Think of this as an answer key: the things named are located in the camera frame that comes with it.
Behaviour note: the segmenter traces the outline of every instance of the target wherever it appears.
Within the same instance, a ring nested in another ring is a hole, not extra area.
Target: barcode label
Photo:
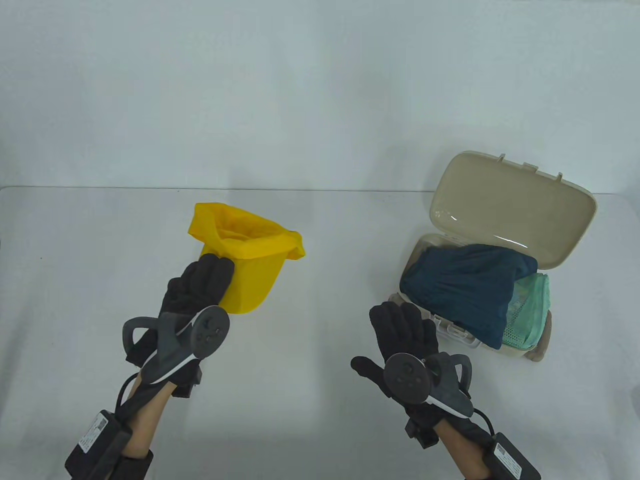
[[[516,477],[517,480],[520,480],[520,476],[522,475],[522,467],[518,464],[517,461],[513,459],[511,455],[504,449],[501,444],[495,444],[495,450],[493,451],[495,457],[500,460],[500,463],[503,464],[507,470],[511,472],[511,475]]]
[[[98,413],[96,418],[93,420],[93,423],[89,427],[87,433],[84,434],[84,437],[80,439],[78,442],[78,446],[82,449],[84,453],[87,453],[91,446],[98,439],[102,430],[107,426],[107,419],[103,414]]]

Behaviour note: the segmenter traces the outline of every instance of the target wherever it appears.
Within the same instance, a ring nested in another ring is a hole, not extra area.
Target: folded clothes
[[[400,291],[497,349],[514,283],[537,270],[536,259],[509,248],[429,248],[402,276]]]

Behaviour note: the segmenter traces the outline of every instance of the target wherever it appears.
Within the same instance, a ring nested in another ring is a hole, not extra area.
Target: black glove
[[[185,315],[184,321],[176,325],[176,332],[179,332],[203,308],[220,303],[233,274],[234,263],[231,260],[218,258],[213,253],[201,256],[181,276],[169,280],[160,314]],[[157,332],[147,330],[127,354],[127,361],[142,367],[156,349]],[[193,360],[170,377],[172,383],[182,387],[176,389],[174,396],[188,397],[193,385],[200,383],[199,363],[199,360]]]
[[[234,275],[234,263],[207,253],[184,273],[169,280],[160,313],[195,315],[205,307],[219,305]]]
[[[369,311],[369,318],[385,362],[396,353],[410,353],[417,358],[426,358],[438,353],[435,323],[430,319],[422,320],[420,310],[415,305],[403,303],[399,306],[394,302],[386,301],[382,305],[373,307]],[[491,436],[471,420],[449,415],[435,405],[427,403],[415,405],[399,400],[387,387],[383,377],[384,370],[370,358],[354,357],[351,360],[351,368],[360,376],[370,379],[387,397],[404,407],[404,411],[410,418],[406,431],[411,437],[417,436],[423,448],[438,442],[438,436],[433,431],[433,427],[442,419],[447,419],[453,428],[480,446],[488,447],[491,444]]]
[[[438,353],[435,324],[430,319],[422,320],[420,310],[411,303],[399,306],[392,301],[386,301],[369,311],[369,319],[385,362],[395,353],[410,353],[417,358],[427,358]],[[402,405],[407,415],[421,429],[432,429],[446,416],[446,413],[436,406],[427,403],[412,405],[399,400],[387,387],[383,378],[384,370],[370,358],[354,357],[351,360],[351,368],[375,383],[387,397]]]

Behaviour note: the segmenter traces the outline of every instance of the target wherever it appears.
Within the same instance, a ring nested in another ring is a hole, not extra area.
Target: white wall
[[[0,0],[0,185],[433,189],[467,148],[640,182],[640,7]]]

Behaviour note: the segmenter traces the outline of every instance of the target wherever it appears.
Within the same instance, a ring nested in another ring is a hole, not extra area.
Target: green mesh bag
[[[507,309],[507,327],[502,344],[529,350],[540,341],[551,306],[549,277],[543,273],[518,280]]]

